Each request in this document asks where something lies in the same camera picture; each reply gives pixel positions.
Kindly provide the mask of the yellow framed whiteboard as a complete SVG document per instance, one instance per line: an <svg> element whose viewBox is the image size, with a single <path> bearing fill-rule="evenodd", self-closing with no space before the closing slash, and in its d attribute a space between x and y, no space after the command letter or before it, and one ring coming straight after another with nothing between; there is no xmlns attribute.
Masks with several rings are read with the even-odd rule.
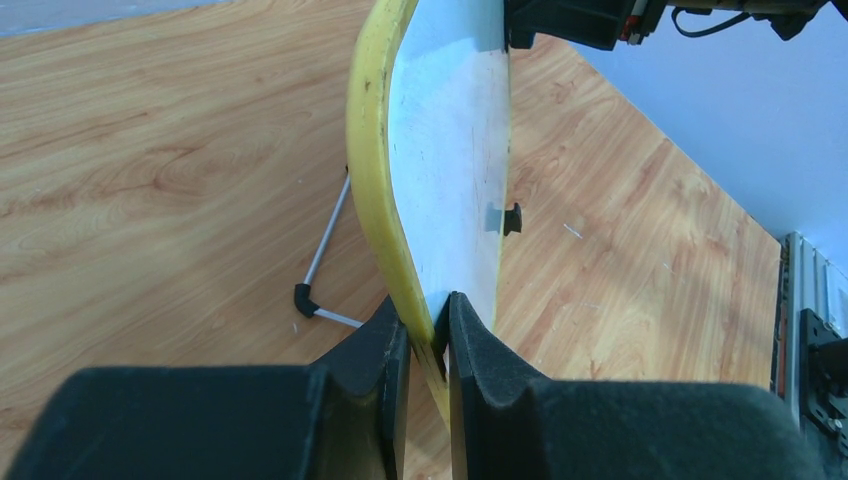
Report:
<svg viewBox="0 0 848 480"><path fill-rule="evenodd" d="M346 152L356 215L443 418L441 314L496 318L511 143L501 1L378 1L356 40Z"/></svg>

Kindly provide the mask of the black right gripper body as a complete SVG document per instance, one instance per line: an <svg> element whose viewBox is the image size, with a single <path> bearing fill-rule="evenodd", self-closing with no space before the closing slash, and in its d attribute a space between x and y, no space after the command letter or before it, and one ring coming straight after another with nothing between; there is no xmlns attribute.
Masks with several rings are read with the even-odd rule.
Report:
<svg viewBox="0 0 848 480"><path fill-rule="evenodd" d="M508 1L506 41L513 49L530 49L542 34L611 51L619 42L641 43L655 31L662 14L661 1Z"/></svg>

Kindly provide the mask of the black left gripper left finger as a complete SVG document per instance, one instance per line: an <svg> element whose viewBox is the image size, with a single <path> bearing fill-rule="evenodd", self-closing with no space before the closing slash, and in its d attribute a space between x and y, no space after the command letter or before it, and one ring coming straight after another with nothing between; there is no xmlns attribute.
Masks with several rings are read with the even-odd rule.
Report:
<svg viewBox="0 0 848 480"><path fill-rule="evenodd" d="M390 300L308 365L96 367L52 395L11 479L398 479L410 346Z"/></svg>

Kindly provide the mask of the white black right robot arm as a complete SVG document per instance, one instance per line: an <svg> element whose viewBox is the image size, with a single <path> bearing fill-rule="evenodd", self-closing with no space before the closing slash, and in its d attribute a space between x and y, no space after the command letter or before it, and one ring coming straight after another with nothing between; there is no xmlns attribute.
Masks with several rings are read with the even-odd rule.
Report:
<svg viewBox="0 0 848 480"><path fill-rule="evenodd" d="M766 21L783 41L797 36L827 4L825 0L526 0L505 3L507 45L530 49L538 34L611 51L617 43L639 45L649 37L666 9L675 29L687 38L713 35L748 19ZM712 27L683 29L682 13L708 16L715 11L735 15Z"/></svg>

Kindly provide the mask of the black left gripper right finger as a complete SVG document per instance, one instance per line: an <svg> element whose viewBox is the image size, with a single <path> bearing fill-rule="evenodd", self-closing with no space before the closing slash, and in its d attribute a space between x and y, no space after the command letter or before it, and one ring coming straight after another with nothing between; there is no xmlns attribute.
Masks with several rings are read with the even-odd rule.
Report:
<svg viewBox="0 0 848 480"><path fill-rule="evenodd" d="M457 479L820 479L785 405L751 385L555 380L447 302Z"/></svg>

